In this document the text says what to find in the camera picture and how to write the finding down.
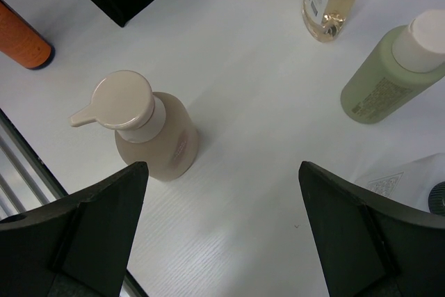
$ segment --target orange bottle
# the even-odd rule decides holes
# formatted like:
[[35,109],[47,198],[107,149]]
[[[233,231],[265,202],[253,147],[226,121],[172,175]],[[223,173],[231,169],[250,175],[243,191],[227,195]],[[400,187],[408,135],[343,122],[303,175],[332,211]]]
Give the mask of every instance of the orange bottle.
[[54,47],[3,0],[0,0],[0,51],[30,70],[48,66],[55,54]]

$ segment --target soap dispenser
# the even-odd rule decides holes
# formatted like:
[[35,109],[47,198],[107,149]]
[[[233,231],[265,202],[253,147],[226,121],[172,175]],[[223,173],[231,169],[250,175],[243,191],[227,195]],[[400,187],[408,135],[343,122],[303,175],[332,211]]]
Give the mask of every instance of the soap dispenser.
[[198,134],[186,108],[170,94],[153,93],[139,73],[109,74],[97,85],[91,103],[70,118],[72,127],[92,122],[114,130],[124,162],[145,161],[155,179],[176,179],[195,160]]

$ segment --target white bottle cap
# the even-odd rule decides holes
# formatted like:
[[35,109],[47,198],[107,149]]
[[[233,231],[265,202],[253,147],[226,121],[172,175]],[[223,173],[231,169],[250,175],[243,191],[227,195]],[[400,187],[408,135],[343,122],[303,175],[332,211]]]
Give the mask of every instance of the white bottle cap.
[[70,118],[72,127],[98,122],[132,143],[153,139],[165,123],[165,107],[137,72],[110,73],[96,87],[91,103]]
[[426,73],[445,62],[445,10],[427,10],[402,30],[392,45],[400,66]]

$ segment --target green bottle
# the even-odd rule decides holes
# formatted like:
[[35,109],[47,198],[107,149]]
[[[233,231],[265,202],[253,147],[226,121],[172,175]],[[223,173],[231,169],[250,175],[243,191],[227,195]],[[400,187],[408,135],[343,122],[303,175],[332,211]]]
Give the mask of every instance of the green bottle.
[[445,76],[445,10],[428,10],[390,30],[341,92],[360,123],[377,123]]

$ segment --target white tabletop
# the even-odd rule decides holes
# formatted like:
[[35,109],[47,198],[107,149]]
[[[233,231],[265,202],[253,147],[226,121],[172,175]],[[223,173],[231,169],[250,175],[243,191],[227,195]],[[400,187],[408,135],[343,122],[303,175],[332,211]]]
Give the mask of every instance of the white tabletop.
[[445,0],[357,0],[324,45],[301,0],[156,0],[123,29],[89,0],[5,1],[56,58],[32,72],[0,55],[0,107],[69,192],[124,167],[112,131],[67,120],[109,72],[178,96],[201,133],[183,177],[147,186],[129,270],[150,297],[327,296],[301,161],[354,180],[445,152],[444,81],[377,125],[339,104],[389,29]]

